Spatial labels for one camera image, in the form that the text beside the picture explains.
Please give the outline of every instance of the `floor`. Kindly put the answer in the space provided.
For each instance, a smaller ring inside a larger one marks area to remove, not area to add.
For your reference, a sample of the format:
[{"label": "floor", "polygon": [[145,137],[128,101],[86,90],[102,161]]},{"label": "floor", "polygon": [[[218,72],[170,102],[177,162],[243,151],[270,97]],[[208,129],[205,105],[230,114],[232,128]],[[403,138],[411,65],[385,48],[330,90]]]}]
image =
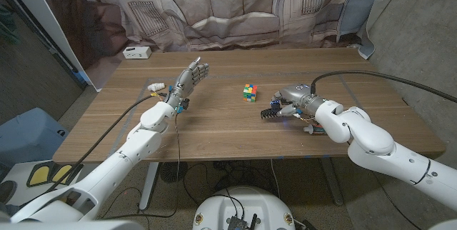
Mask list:
[{"label": "floor", "polygon": [[[457,0],[392,0],[370,31],[376,45],[376,52],[370,62],[380,72],[417,81],[457,96],[456,14]],[[446,143],[445,154],[435,159],[457,168],[456,105],[408,86],[392,85]],[[95,95],[90,88],[85,90],[69,110],[69,115],[64,115],[62,124],[71,129],[71,125],[76,123]],[[267,161],[253,163],[260,163],[259,166],[268,164]],[[213,184],[218,181],[220,172],[212,169],[210,162],[206,164],[210,169],[208,181]],[[333,159],[345,201],[345,206],[341,207],[332,204],[317,159],[276,160],[274,165],[281,197],[290,206],[293,215],[298,220],[309,220],[317,229],[415,229],[394,209],[373,172],[356,166],[348,158]],[[201,201],[212,190],[207,184],[202,184],[205,183],[205,173],[203,167],[198,168],[189,172],[189,176],[192,176],[186,178],[186,183],[198,190],[194,195]],[[122,190],[131,186],[141,189],[146,170],[147,164],[136,166],[110,196],[100,215],[107,212],[110,203],[119,193],[122,194],[106,216],[136,213],[139,195],[133,189]],[[420,229],[428,229],[439,222],[457,218],[455,211],[409,184],[380,174],[377,177],[392,201]],[[147,213],[170,213],[176,197],[174,187],[174,184],[159,179]],[[152,229],[190,229],[195,210],[196,205],[187,196],[180,182],[177,214],[170,219],[152,219],[149,225]],[[146,228],[148,226],[145,218],[131,220]]]}]

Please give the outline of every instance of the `cable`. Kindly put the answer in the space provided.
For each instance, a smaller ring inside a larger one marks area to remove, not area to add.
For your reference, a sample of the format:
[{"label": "cable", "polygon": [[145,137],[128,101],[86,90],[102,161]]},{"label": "cable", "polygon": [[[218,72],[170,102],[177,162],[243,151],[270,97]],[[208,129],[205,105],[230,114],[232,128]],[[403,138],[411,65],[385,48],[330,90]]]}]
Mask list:
[{"label": "cable", "polygon": [[47,194],[50,191],[53,191],[54,188],[56,188],[69,174],[73,173],[73,170],[81,164],[81,162],[100,144],[100,142],[105,138],[107,134],[122,120],[122,118],[131,110],[133,109],[136,105],[140,104],[141,102],[151,98],[152,96],[146,96],[139,101],[135,102],[132,104],[127,110],[123,112],[123,114],[100,136],[99,140],[95,142],[94,145],[74,164],[71,166],[71,168],[59,179],[57,182],[55,182],[49,189],[47,189],[43,194]]},{"label": "cable", "polygon": [[273,176],[274,176],[274,181],[276,182],[276,188],[278,189],[278,198],[281,198],[281,194],[279,193],[278,179],[276,178],[276,174],[274,173],[273,159],[270,159],[270,162],[271,162],[271,170],[272,170]]},{"label": "cable", "polygon": [[199,166],[199,165],[205,167],[205,171],[206,171],[206,183],[208,184],[208,187],[211,188],[211,186],[210,186],[209,183],[208,183],[208,167],[207,167],[205,164],[198,163],[198,164],[195,164],[195,165],[191,166],[191,167],[187,170],[186,174],[184,174],[184,177],[183,177],[184,190],[186,191],[186,193],[187,193],[187,195],[189,196],[189,198],[191,198],[191,200],[192,200],[197,206],[200,206],[200,204],[197,202],[197,200],[195,200],[194,197],[192,197],[191,193],[190,193],[189,190],[187,189],[187,186],[186,186],[186,176],[187,176],[187,173],[189,173],[190,170],[191,170],[192,168],[194,168],[195,166]]},{"label": "cable", "polygon": [[176,206],[174,207],[173,213],[170,215],[164,216],[164,215],[145,214],[143,212],[143,214],[125,214],[125,215],[119,215],[119,216],[111,216],[106,219],[120,219],[120,218],[124,218],[124,217],[135,217],[135,216],[145,216],[145,217],[150,216],[150,217],[166,219],[166,218],[170,218],[170,217],[174,216],[174,214],[178,211],[178,201],[179,201],[179,190],[178,190],[179,181],[178,181],[178,179],[179,179],[179,164],[181,163],[181,145],[179,143],[179,131],[178,131],[178,124],[177,124],[178,115],[179,115],[179,113],[176,113],[176,116],[174,117],[176,140],[178,141],[178,170],[176,170]]},{"label": "cable", "polygon": [[449,101],[453,101],[453,102],[457,103],[457,98],[456,97],[451,96],[449,94],[445,94],[442,91],[438,91],[438,90],[433,89],[433,88],[431,88],[429,86],[425,86],[423,84],[419,84],[419,83],[416,83],[414,81],[410,81],[410,80],[407,80],[407,79],[402,79],[402,78],[399,78],[399,77],[396,77],[396,76],[390,76],[388,74],[381,74],[381,73],[378,73],[378,72],[364,71],[364,70],[333,71],[333,72],[329,72],[327,74],[322,74],[322,75],[316,77],[313,80],[313,83],[311,84],[311,94],[313,94],[313,95],[316,94],[316,82],[317,81],[319,81],[320,79],[325,78],[327,76],[335,76],[335,75],[340,75],[340,74],[366,74],[366,75],[370,75],[370,76],[377,76],[377,77],[381,77],[381,78],[384,78],[384,79],[397,81],[397,82],[400,82],[400,83],[408,84],[408,85],[423,89],[425,91],[431,92],[432,94],[436,94],[436,95],[438,95],[440,97],[448,99]]},{"label": "cable", "polygon": [[238,218],[238,209],[236,209],[235,201],[233,201],[233,199],[231,198],[229,190],[227,188],[226,188],[226,192],[227,192],[228,197],[230,197],[231,203],[233,203],[233,206],[235,207],[235,217]]},{"label": "cable", "polygon": [[151,222],[149,222],[149,217],[146,216],[146,220],[148,221],[148,230],[151,229]]},{"label": "cable", "polygon": [[111,209],[111,207],[114,205],[114,203],[117,201],[117,199],[120,197],[121,194],[123,194],[125,191],[129,190],[129,189],[133,189],[133,190],[136,190],[140,196],[141,196],[141,191],[136,188],[136,187],[129,187],[129,188],[125,188],[124,190],[122,190],[117,196],[116,198],[114,198],[113,202],[111,202],[111,205],[109,205],[108,209],[106,210],[105,214],[103,214],[103,216],[101,216],[102,219],[104,219],[104,217],[108,214],[109,210]]},{"label": "cable", "polygon": [[407,216],[405,216],[405,214],[403,214],[403,212],[401,212],[401,210],[397,207],[397,205],[395,205],[395,203],[392,201],[391,197],[388,195],[387,191],[384,189],[384,186],[383,184],[381,183],[381,181],[379,181],[379,178],[378,176],[376,175],[376,173],[374,171],[371,170],[371,172],[373,172],[373,175],[374,177],[376,178],[379,186],[381,187],[381,189],[383,190],[384,194],[387,196],[387,199],[392,203],[393,207],[403,216],[404,219],[406,219],[410,224],[412,224],[414,227],[416,227],[418,230],[422,230],[419,226],[417,226],[415,223],[413,223]]},{"label": "cable", "polygon": [[241,220],[244,219],[244,206],[243,204],[241,204],[241,202],[237,199],[237,198],[233,198],[232,196],[227,196],[227,195],[223,195],[223,194],[214,194],[214,195],[211,195],[210,197],[208,198],[211,198],[211,197],[216,197],[216,196],[222,196],[222,197],[226,197],[226,198],[230,198],[230,199],[234,199],[235,201],[237,201],[240,206],[241,206],[241,209],[243,209],[243,215],[241,216]]}]

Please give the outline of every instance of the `robotic arm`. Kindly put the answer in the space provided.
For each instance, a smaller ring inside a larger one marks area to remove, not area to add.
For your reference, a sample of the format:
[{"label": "robotic arm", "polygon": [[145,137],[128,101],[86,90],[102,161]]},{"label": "robotic arm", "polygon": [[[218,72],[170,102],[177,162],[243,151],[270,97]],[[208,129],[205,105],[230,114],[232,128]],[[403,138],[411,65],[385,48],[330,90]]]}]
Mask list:
[{"label": "robotic arm", "polygon": [[302,112],[314,117],[333,141],[344,143],[352,137],[348,155],[355,164],[400,179],[457,211],[457,170],[395,142],[386,130],[371,123],[364,110],[344,111],[335,101],[311,95],[304,84],[288,86],[271,100],[288,104],[276,116]]},{"label": "robotic arm", "polygon": [[199,61],[197,58],[181,73],[164,101],[141,115],[140,123],[129,132],[126,143],[116,153],[80,182],[34,199],[12,216],[11,223],[25,219],[49,223],[94,219],[130,170],[160,147],[161,135],[168,128],[166,119],[175,116],[194,86],[208,76],[209,65],[199,65]]}]

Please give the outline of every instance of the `table leg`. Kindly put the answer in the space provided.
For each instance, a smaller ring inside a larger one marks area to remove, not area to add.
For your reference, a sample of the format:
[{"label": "table leg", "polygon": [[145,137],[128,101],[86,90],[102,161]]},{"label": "table leg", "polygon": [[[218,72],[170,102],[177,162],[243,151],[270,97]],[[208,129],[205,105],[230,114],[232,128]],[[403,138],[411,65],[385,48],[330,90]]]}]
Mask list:
[{"label": "table leg", "polygon": [[338,185],[338,181],[336,180],[335,171],[333,170],[333,164],[331,163],[330,158],[322,158],[321,164],[323,168],[323,172],[326,175],[327,184],[330,188],[330,192],[333,198],[333,202],[337,206],[342,206],[343,202],[343,195],[341,194],[340,187]]},{"label": "table leg", "polygon": [[141,199],[139,204],[140,210],[145,210],[149,206],[149,200],[151,198],[152,188],[154,186],[154,183],[156,182],[158,168],[158,162],[149,163],[148,173],[146,175],[146,180],[144,182],[143,192],[141,193]]}]

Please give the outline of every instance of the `robotic hand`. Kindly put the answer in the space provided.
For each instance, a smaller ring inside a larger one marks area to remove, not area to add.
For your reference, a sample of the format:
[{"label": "robotic hand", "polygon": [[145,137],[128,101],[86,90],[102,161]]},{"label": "robotic hand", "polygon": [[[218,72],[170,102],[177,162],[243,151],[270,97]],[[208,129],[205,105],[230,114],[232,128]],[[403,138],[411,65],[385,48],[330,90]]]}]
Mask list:
[{"label": "robotic hand", "polygon": [[172,107],[176,108],[186,97],[188,97],[194,86],[197,85],[202,79],[208,76],[209,65],[199,65],[200,57],[189,65],[187,69],[181,73],[176,79],[174,87],[169,95],[165,98],[165,102]]},{"label": "robotic hand", "polygon": [[[288,105],[281,109],[279,102]],[[457,170],[395,142],[386,130],[371,123],[364,110],[353,106],[344,111],[343,105],[311,94],[304,84],[276,92],[271,106],[270,116],[300,113],[313,117],[336,143],[352,138],[348,148],[352,162],[400,179],[457,211]]]},{"label": "robotic hand", "polygon": [[[272,110],[270,114],[263,116],[293,116],[302,110],[315,114],[317,108],[323,103],[319,96],[311,95],[311,89],[305,84],[293,84],[277,91],[271,98]],[[282,109],[279,103],[287,104]]]}]

